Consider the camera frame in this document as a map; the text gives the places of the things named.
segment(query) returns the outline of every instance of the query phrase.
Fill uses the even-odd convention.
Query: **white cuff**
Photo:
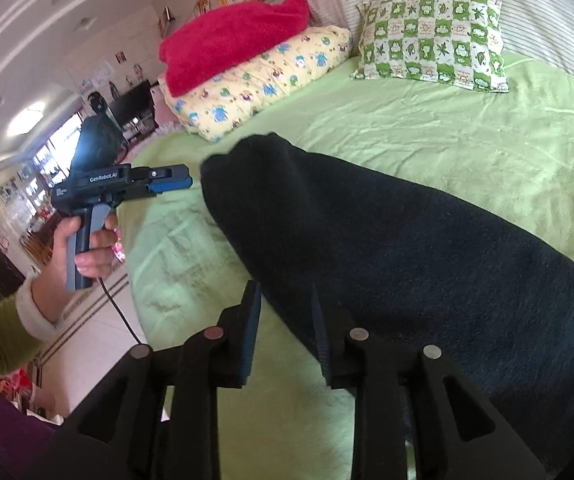
[[[49,339],[56,336],[57,328],[43,317],[43,314],[41,314],[41,311],[34,303],[32,282],[36,276],[36,274],[31,272],[16,293],[16,311],[20,322],[30,336],[40,341],[49,341]]]

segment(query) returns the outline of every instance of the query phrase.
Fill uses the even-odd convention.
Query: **television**
[[[109,109],[116,119],[116,122],[122,128],[125,124],[138,118],[139,120],[147,115],[147,112],[153,111],[153,100],[149,89],[151,85],[149,81],[145,80],[138,86],[135,86],[125,94],[115,99],[110,105]]]

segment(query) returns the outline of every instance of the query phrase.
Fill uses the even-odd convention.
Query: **red towel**
[[[167,63],[169,92],[174,97],[186,94],[302,32],[308,23],[307,0],[243,2],[207,12],[160,44],[158,57]]]

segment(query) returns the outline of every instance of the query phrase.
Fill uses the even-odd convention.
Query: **black cable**
[[[125,316],[123,316],[123,313],[121,312],[121,309],[118,308],[118,305],[116,304],[116,302],[114,301],[114,298],[112,298],[112,295],[109,294],[109,291],[107,290],[107,287],[105,286],[105,282],[103,281],[103,278],[99,278],[98,279],[98,283],[100,283],[100,286],[103,287],[103,290],[105,291],[105,295],[107,296],[107,299],[112,303],[112,305],[114,306],[114,308],[116,309],[116,312],[118,312],[118,315],[121,317],[121,319],[123,320],[123,323],[125,323],[125,326],[127,327],[127,330],[129,330],[130,334],[132,334],[132,336],[134,336],[134,339],[136,339],[136,343],[138,343],[139,345],[141,345],[141,340],[138,339],[138,336],[136,335],[136,332],[134,332],[134,330],[132,330],[132,327],[129,325],[129,323],[127,322],[127,320],[125,319]]]

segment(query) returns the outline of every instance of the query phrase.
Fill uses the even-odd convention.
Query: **metal screw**
[[[436,345],[427,345],[423,348],[423,354],[425,354],[429,359],[438,359],[442,355],[442,350],[440,350]]]
[[[219,326],[211,326],[206,328],[203,335],[208,339],[220,339],[225,335],[225,331]]]
[[[363,328],[352,328],[349,331],[349,337],[354,341],[365,341],[369,337],[369,332]]]
[[[149,355],[150,351],[151,349],[147,345],[136,345],[132,346],[129,353],[134,359],[143,359]]]

